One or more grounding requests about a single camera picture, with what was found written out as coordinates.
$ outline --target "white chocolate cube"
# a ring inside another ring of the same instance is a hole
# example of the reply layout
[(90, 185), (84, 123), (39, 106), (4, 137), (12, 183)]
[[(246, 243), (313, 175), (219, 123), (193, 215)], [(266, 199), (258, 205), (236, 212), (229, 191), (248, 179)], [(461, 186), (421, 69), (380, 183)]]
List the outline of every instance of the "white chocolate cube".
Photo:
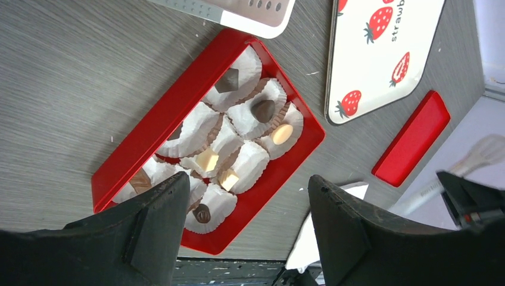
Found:
[(210, 172), (216, 168), (217, 159), (219, 155), (216, 154), (211, 148), (207, 148), (205, 151), (197, 155), (196, 163), (205, 172)]
[(219, 184), (223, 189), (230, 191), (232, 187), (238, 182), (239, 178), (237, 173), (232, 169), (224, 171), (221, 176), (219, 176)]

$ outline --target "white wall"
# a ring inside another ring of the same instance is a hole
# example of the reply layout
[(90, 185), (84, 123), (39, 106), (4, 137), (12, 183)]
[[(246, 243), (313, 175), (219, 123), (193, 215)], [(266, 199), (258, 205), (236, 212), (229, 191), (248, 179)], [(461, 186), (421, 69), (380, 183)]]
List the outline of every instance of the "white wall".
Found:
[(505, 1), (474, 0), (484, 81), (505, 87)]

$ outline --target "strawberry print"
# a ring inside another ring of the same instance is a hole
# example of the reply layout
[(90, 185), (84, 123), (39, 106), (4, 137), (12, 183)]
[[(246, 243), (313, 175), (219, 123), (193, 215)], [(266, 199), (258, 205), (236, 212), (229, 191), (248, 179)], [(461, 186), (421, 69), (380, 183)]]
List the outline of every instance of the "strawberry print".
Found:
[(339, 0), (338, 1), (338, 14), (337, 14), (337, 16), (344, 15), (344, 13), (342, 13), (342, 10), (344, 9), (346, 4), (347, 4), (347, 0)]
[(361, 91), (351, 91), (346, 96), (344, 96), (344, 99), (342, 102), (337, 101), (338, 105), (336, 106), (338, 108), (337, 111), (335, 112), (340, 112), (340, 117), (344, 118), (349, 118), (349, 116), (353, 116), (356, 114), (358, 111), (358, 103), (360, 102), (361, 99)]
[(386, 31), (386, 28), (391, 21), (391, 16), (393, 15), (393, 8), (383, 7), (378, 9), (370, 17), (369, 23), (366, 23), (366, 43), (370, 43), (377, 40)]
[(407, 70), (409, 69), (409, 61), (410, 52), (407, 52), (393, 70), (391, 81), (389, 82), (390, 88), (395, 87), (398, 82), (401, 82), (405, 78), (405, 74), (407, 74)]

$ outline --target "white utensil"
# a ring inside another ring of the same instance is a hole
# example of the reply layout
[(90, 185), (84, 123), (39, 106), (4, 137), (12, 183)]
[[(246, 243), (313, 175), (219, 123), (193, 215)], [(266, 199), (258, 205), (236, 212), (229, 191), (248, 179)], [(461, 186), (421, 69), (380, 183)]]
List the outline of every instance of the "white utensil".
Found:
[[(503, 160), (505, 160), (505, 136), (491, 134), (479, 140), (466, 157), (452, 166), (449, 172), (464, 177), (479, 168), (498, 164)], [(389, 211), (399, 216), (409, 215), (443, 191), (442, 183), (436, 178), (410, 198), (394, 204)]]

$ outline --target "white chocolate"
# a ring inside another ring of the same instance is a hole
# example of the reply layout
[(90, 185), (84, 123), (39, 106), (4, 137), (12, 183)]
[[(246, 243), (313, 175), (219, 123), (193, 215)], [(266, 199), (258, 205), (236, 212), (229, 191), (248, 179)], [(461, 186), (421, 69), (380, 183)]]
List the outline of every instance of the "white chocolate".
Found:
[(216, 154), (211, 148), (197, 155), (196, 163), (205, 171), (210, 172), (216, 168), (217, 159), (219, 155)]
[(289, 124), (282, 124), (277, 127), (270, 137), (272, 137), (272, 141), (275, 145), (280, 145), (286, 142), (289, 137), (293, 134), (293, 126)]
[(230, 191), (238, 180), (239, 178), (237, 173), (235, 173), (232, 169), (224, 171), (221, 176), (219, 176), (219, 184), (227, 191)]

